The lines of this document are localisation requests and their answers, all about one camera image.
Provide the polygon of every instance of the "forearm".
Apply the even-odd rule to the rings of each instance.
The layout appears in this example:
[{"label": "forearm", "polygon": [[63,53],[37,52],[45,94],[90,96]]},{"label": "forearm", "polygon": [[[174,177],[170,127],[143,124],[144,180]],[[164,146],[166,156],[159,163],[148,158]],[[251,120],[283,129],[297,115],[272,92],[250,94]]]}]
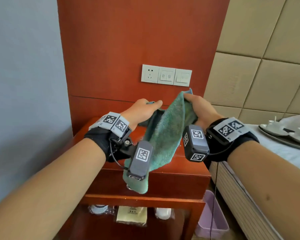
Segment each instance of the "forearm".
[{"label": "forearm", "polygon": [[300,169],[254,141],[236,148],[228,164],[281,236],[300,239]]},{"label": "forearm", "polygon": [[52,239],[105,159],[86,138],[35,174],[0,203],[0,239]]}]

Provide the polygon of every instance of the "plastic bin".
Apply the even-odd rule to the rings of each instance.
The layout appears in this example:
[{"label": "plastic bin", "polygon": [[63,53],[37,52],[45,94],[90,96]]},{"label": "plastic bin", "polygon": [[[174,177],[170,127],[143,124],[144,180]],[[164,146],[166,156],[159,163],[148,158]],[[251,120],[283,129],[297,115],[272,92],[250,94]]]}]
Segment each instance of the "plastic bin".
[{"label": "plastic bin", "polygon": [[[203,197],[203,200],[206,203],[206,205],[204,206],[200,220],[195,229],[195,234],[198,237],[210,238],[213,199],[214,199],[214,193],[212,193],[210,190],[206,190],[206,193],[204,194]],[[220,208],[218,201],[215,200],[211,238],[220,239],[222,235],[228,230],[229,230],[228,222]]]}]

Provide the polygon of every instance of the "wrist-mounted device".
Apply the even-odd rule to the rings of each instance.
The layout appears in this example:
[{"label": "wrist-mounted device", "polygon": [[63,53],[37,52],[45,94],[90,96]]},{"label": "wrist-mounted device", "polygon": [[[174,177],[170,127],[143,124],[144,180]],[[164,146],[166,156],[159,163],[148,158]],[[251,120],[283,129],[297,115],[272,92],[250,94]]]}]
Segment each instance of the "wrist-mounted device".
[{"label": "wrist-mounted device", "polygon": [[[103,150],[106,161],[116,162],[127,170],[128,177],[141,181],[149,169],[153,146],[148,141],[133,145],[129,137],[131,132],[129,121],[119,113],[109,112],[91,125],[84,137],[93,140]],[[126,158],[131,158],[128,168],[117,162]]]},{"label": "wrist-mounted device", "polygon": [[209,156],[210,161],[227,161],[228,156],[246,141],[258,138],[235,117],[223,118],[213,122],[206,135],[197,125],[186,126],[183,134],[184,154],[191,162],[202,162]]}]

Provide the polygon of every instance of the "black wristband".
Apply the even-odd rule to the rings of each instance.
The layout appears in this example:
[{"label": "black wristband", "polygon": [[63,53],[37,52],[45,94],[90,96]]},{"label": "black wristband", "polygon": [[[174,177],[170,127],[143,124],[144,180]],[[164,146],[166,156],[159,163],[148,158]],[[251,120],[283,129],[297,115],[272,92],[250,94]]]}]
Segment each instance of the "black wristband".
[{"label": "black wristband", "polygon": [[[209,127],[214,127],[216,125],[218,125],[219,123],[221,123],[222,121],[226,120],[228,118],[222,118],[222,119],[218,119],[216,121],[214,121]],[[247,132],[241,136],[239,136],[238,138],[236,138],[233,142],[231,142],[228,145],[222,145],[220,144],[220,142],[218,142],[216,140],[216,138],[210,136],[209,134],[207,134],[207,142],[209,145],[209,149],[210,149],[210,154],[216,154],[217,155],[209,155],[207,157],[207,159],[209,161],[213,161],[213,162],[221,162],[221,161],[227,161],[229,155],[240,145],[242,145],[243,143],[247,142],[247,141],[256,141],[259,143],[258,138],[251,132]]]},{"label": "black wristband", "polygon": [[109,140],[114,138],[117,140],[119,137],[112,133],[108,129],[103,129],[100,127],[95,127],[90,129],[85,135],[84,138],[89,138],[94,141],[105,153],[105,160],[107,162],[114,162],[112,156],[110,155],[110,143]]}]

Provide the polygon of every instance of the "white wall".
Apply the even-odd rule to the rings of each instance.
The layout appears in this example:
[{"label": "white wall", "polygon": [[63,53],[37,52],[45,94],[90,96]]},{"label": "white wall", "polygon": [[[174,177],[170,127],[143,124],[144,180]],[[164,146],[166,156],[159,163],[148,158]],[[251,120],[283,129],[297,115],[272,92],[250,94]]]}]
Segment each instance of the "white wall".
[{"label": "white wall", "polygon": [[71,138],[56,0],[0,0],[0,201]]}]

